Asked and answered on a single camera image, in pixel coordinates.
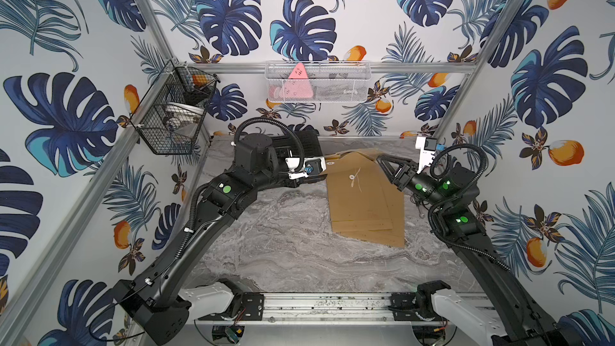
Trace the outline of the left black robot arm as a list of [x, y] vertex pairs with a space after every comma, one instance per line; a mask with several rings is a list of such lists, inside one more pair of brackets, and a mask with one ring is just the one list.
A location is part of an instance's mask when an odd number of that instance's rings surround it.
[[260, 192], [326, 177], [314, 130], [294, 131], [278, 120], [251, 118], [236, 129], [232, 147], [230, 168], [195, 191], [182, 232], [134, 280], [120, 280], [111, 290], [117, 304], [157, 345], [167, 344], [202, 317], [238, 317], [241, 293], [234, 284], [186, 289], [187, 277]]

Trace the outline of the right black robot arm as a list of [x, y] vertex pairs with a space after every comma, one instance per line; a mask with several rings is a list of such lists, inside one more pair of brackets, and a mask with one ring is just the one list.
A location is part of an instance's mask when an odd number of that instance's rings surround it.
[[549, 315], [496, 253], [483, 224], [469, 206], [479, 195], [477, 182], [488, 159], [476, 145], [464, 144], [480, 160], [472, 171], [448, 163], [441, 174], [420, 171], [419, 165], [395, 155], [376, 158], [389, 182], [427, 203], [431, 232], [464, 262], [495, 308], [495, 318], [467, 303], [442, 281], [422, 284], [416, 293], [417, 312], [448, 320], [479, 345], [581, 345], [576, 330], [562, 327]]

